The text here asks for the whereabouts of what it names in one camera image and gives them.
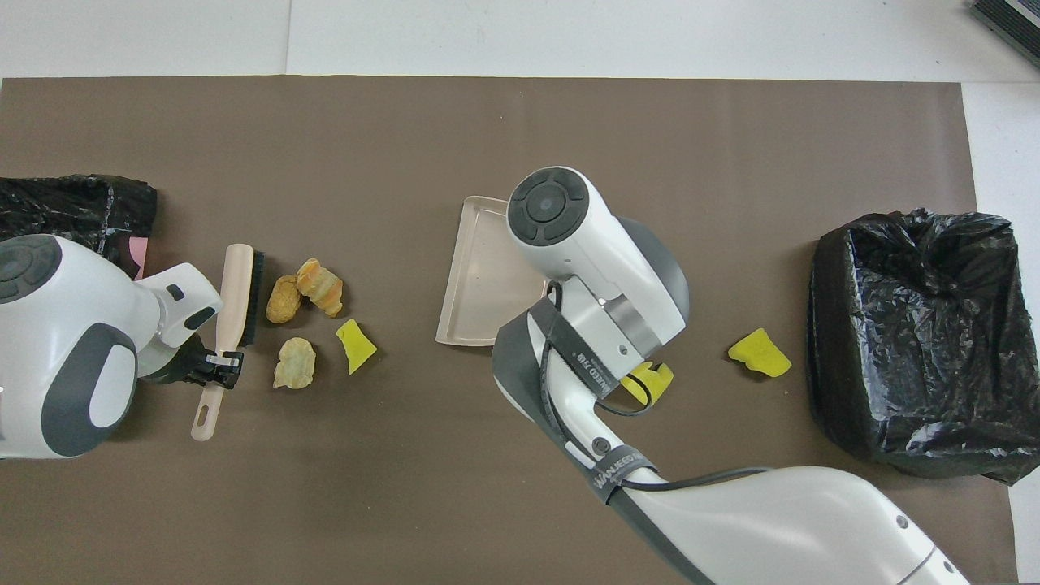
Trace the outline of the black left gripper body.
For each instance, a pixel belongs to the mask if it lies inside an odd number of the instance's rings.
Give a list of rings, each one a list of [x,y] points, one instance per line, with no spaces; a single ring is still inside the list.
[[[140,378],[155,384],[185,382],[205,386],[210,381],[210,363],[206,360],[209,356],[210,351],[202,338],[192,336],[172,354],[164,366],[151,374],[141,375]]]

